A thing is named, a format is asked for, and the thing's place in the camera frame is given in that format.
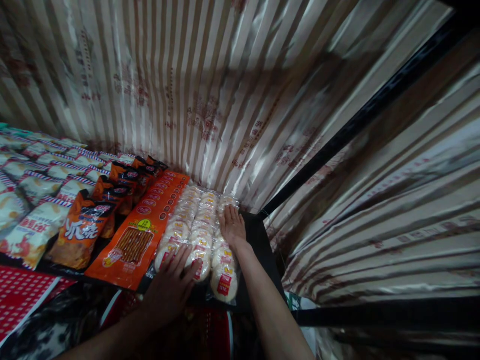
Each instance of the black frame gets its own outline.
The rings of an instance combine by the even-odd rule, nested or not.
[[[401,67],[401,69],[356,113],[352,119],[288,182],[257,215],[262,221],[286,202],[315,173],[347,146],[372,121],[408,90],[423,74],[479,27],[478,1],[443,1],[455,9],[445,24]],[[329,328],[390,328],[432,332],[480,332],[474,314],[480,295],[467,298],[386,301],[352,307],[293,311],[300,326]],[[475,346],[436,345],[385,341],[337,335],[341,343],[398,351],[463,354],[470,359],[480,354]]]

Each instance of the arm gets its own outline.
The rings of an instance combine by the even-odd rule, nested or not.
[[[302,331],[274,283],[247,242],[245,222],[236,208],[225,207],[221,232],[245,277],[260,339],[269,359],[314,359]]]
[[[138,310],[57,359],[123,359],[151,333],[172,322],[185,308],[195,285],[193,278],[201,265],[196,261],[183,279],[180,278],[191,251],[192,245],[184,244],[175,258],[175,252],[170,253],[166,259],[169,266],[160,268]]]

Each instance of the black metal pole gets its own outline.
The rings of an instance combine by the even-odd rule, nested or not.
[[[456,12],[260,211],[265,220],[347,146],[380,113],[458,45],[476,24],[475,14]]]
[[[478,332],[480,296],[396,300],[292,311],[301,327]]]

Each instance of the right hand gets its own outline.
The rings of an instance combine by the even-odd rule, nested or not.
[[[235,250],[247,244],[245,221],[235,206],[227,205],[220,218],[220,230],[225,241]]]

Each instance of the yellow label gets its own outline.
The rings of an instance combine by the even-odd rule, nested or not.
[[[147,231],[150,229],[152,226],[152,222],[148,219],[143,219],[138,222],[138,225],[136,226],[138,230],[140,231]]]

